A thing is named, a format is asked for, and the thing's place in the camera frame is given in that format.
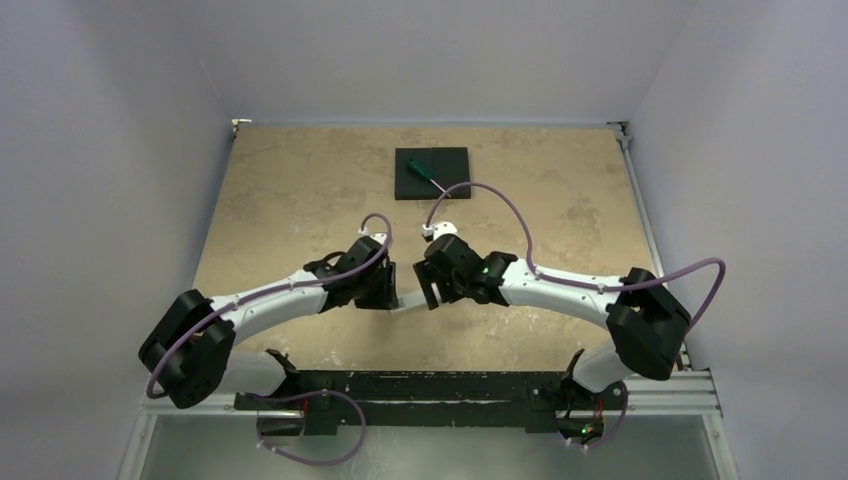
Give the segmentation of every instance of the beige tabletop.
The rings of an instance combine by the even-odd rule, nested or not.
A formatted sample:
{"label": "beige tabletop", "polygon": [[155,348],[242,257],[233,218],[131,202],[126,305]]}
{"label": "beige tabletop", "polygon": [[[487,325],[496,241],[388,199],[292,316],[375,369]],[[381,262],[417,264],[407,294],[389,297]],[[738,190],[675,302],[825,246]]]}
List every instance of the beige tabletop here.
{"label": "beige tabletop", "polygon": [[[279,280],[304,263],[347,250],[362,217],[387,215],[398,294],[418,289],[421,224],[432,201],[395,201],[394,149],[465,146],[471,178],[499,188],[533,234],[537,264],[624,275],[651,268],[613,133],[560,128],[316,128],[239,131],[195,287],[206,296]],[[446,201],[478,254],[525,256],[521,228],[500,199],[475,190]],[[380,231],[378,220],[369,223]],[[267,330],[238,348],[288,352],[301,369],[563,370],[574,352],[608,334],[588,322],[529,307],[463,300],[402,314],[352,304]]]}

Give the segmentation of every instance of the wall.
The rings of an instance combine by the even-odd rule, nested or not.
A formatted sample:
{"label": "wall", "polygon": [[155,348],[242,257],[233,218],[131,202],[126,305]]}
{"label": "wall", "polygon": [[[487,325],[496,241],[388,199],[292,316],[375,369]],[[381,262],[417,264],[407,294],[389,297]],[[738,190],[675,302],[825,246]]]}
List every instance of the wall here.
{"label": "wall", "polygon": [[597,122],[635,110],[694,0],[179,0],[232,117]]}
{"label": "wall", "polygon": [[[700,0],[633,117],[666,268],[727,283],[691,335],[744,479],[844,478],[848,4]],[[695,306],[709,275],[675,291]]]}
{"label": "wall", "polygon": [[0,6],[3,478],[113,478],[228,117],[168,2]]}

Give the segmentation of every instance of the transparent plastic object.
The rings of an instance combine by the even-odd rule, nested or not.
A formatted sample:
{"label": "transparent plastic object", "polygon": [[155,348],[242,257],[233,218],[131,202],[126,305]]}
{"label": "transparent plastic object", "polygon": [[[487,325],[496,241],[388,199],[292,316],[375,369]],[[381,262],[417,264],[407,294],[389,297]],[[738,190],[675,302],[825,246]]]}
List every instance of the transparent plastic object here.
{"label": "transparent plastic object", "polygon": [[[251,417],[160,416],[142,478],[719,478],[699,416],[630,417],[615,439],[588,454],[566,449],[559,435],[528,435],[522,429],[373,427],[354,458],[328,468],[257,449],[254,426]],[[353,445],[357,428],[276,444],[301,456],[329,459]]]}

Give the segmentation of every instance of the green screwdriver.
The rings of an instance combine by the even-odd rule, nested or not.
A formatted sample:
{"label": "green screwdriver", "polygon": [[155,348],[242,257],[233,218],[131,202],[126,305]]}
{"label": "green screwdriver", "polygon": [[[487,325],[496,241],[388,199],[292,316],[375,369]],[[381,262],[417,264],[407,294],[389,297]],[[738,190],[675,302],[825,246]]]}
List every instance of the green screwdriver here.
{"label": "green screwdriver", "polygon": [[426,168],[424,168],[424,166],[423,166],[423,165],[421,165],[420,163],[418,163],[418,162],[416,162],[415,160],[413,160],[413,159],[411,159],[411,158],[410,158],[409,160],[407,160],[407,161],[406,161],[406,166],[407,166],[407,167],[409,167],[409,169],[410,169],[410,170],[412,170],[413,172],[415,172],[415,174],[416,174],[416,175],[420,176],[420,177],[421,177],[421,178],[423,178],[424,180],[429,180],[429,181],[430,181],[430,183],[432,183],[433,185],[435,185],[435,186],[436,186],[436,188],[438,188],[439,190],[441,190],[441,191],[442,191],[442,193],[444,193],[444,194],[446,194],[448,197],[450,197],[450,193],[446,192],[446,191],[445,191],[445,189],[444,189],[444,188],[442,188],[442,186],[441,186],[441,185],[439,185],[438,183],[436,183],[436,181],[435,181],[435,180],[433,180],[433,174],[432,174],[432,173],[430,173],[430,171],[429,171],[429,170],[427,170]]}

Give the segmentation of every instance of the black box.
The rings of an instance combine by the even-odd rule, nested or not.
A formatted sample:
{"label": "black box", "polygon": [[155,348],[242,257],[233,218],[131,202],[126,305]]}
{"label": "black box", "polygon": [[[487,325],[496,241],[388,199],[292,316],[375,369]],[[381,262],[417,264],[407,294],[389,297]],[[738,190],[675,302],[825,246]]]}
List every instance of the black box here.
{"label": "black box", "polygon": [[[407,161],[415,160],[429,170],[442,188],[471,180],[468,149],[465,147],[397,148],[395,149],[395,200],[435,200],[442,192],[415,174]],[[471,198],[471,187],[450,193],[451,198]]]}

